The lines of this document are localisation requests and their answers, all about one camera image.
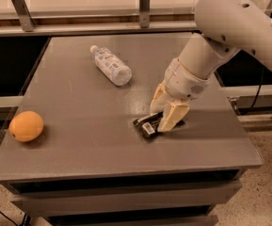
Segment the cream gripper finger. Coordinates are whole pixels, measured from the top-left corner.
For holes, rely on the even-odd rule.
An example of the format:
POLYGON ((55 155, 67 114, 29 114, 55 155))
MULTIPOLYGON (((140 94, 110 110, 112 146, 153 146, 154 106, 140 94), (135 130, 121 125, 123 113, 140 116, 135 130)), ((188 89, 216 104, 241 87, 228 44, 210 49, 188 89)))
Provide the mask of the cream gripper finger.
POLYGON ((165 108, 165 105, 169 99, 170 95, 166 90, 165 84, 160 83, 153 95, 152 102, 150 105, 150 112, 158 113, 162 111, 165 108))
POLYGON ((163 118, 161 119, 157 131, 168 132, 188 113, 189 104, 185 100, 173 100, 165 105, 163 118))

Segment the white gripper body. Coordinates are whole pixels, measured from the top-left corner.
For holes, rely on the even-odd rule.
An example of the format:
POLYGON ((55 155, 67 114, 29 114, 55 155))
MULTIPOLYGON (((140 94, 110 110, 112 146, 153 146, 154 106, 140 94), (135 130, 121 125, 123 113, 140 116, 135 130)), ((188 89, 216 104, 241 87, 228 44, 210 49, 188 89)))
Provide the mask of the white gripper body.
POLYGON ((178 58, 174 58, 165 71, 164 83, 171 97, 195 100, 206 90, 209 80, 191 74, 178 58))

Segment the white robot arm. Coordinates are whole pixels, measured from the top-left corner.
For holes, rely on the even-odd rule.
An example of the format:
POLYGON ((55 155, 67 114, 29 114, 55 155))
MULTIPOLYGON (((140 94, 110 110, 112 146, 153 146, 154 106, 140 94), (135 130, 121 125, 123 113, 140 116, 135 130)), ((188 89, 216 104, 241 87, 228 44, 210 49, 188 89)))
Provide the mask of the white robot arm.
POLYGON ((193 34, 178 57, 172 59, 153 95, 150 111, 161 112, 157 130, 168 132, 200 97, 209 78, 239 50, 272 72, 272 18, 250 0, 199 0, 193 34))

